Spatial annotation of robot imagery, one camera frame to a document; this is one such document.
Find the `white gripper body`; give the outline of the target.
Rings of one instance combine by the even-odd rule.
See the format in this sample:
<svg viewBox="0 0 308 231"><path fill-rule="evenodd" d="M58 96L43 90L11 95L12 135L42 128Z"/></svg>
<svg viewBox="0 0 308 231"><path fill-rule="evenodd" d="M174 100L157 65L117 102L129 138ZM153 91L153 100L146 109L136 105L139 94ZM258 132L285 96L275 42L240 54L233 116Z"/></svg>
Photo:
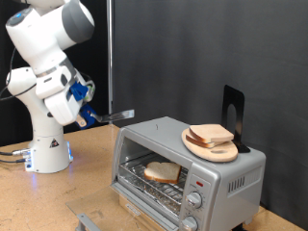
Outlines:
<svg viewBox="0 0 308 231"><path fill-rule="evenodd" d="M51 115L63 126L73 122L77 124L77 116L83 117L87 126L91 126L95 119L90 115L93 113L93 108L89 102L94 92L93 81L87 81L85 85L75 82L68 89L45 98L44 103Z"/></svg>

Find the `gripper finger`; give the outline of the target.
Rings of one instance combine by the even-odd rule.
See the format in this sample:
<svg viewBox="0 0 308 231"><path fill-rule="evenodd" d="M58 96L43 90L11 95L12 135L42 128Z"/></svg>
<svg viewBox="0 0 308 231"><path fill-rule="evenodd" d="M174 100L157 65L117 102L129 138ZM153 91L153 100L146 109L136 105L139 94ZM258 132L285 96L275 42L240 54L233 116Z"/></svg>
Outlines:
<svg viewBox="0 0 308 231"><path fill-rule="evenodd" d="M77 124L81 127L84 128L87 126L87 122L85 121L85 119L83 117L81 117L80 115L77 115L77 119L76 119Z"/></svg>

